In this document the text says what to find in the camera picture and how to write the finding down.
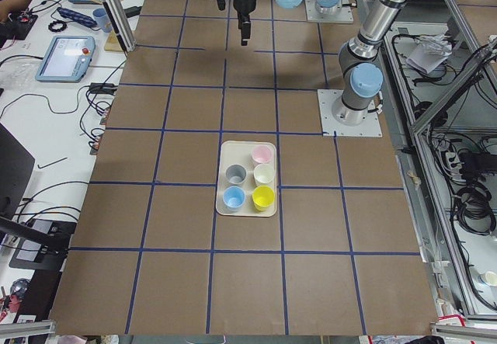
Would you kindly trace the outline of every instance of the cup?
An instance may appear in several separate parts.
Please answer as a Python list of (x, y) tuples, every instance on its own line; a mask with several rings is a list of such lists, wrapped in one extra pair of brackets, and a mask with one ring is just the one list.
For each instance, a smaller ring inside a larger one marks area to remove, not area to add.
[(109, 16), (104, 8), (98, 8), (93, 10), (93, 19), (99, 25), (103, 32), (109, 33), (112, 31), (112, 25), (110, 24)]
[(245, 191), (238, 186), (230, 186), (224, 191), (223, 202), (228, 210), (237, 212), (245, 202)]
[(252, 200), (257, 210), (263, 212), (268, 210), (274, 203), (275, 195), (269, 186), (257, 186), (252, 193)]
[(254, 168), (254, 180), (257, 186), (270, 185), (276, 172), (271, 164), (259, 164)]
[(265, 144), (259, 144), (252, 149), (252, 163), (254, 167), (267, 164), (273, 160), (273, 150)]
[(497, 286), (497, 274), (494, 272), (485, 272), (478, 276), (478, 280), (487, 286)]
[(226, 179), (232, 185), (241, 186), (247, 177), (247, 171), (241, 165), (230, 165), (226, 169)]

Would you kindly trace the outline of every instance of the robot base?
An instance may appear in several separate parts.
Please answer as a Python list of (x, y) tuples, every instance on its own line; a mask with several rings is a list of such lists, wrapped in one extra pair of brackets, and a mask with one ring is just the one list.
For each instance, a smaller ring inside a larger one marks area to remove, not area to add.
[[(305, 0), (305, 11), (308, 14), (308, 22), (348, 24), (354, 23), (352, 10), (348, 6), (342, 7), (336, 14), (326, 15), (321, 14), (318, 10), (316, 10), (315, 3), (316, 0)], [(348, 3), (349, 0), (342, 0), (342, 4)]]
[(319, 113), (321, 114), (321, 127), (324, 136), (344, 137), (382, 137), (380, 121), (376, 113), (368, 113), (366, 119), (354, 127), (340, 123), (332, 114), (333, 103), (342, 95), (342, 90), (319, 89)]

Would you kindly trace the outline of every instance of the person's arm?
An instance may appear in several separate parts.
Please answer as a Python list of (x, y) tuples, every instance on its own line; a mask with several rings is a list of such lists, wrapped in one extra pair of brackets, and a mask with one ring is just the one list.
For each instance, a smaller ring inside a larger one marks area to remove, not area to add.
[(5, 22), (11, 12), (26, 10), (31, 0), (1, 0), (0, 1), (0, 22)]

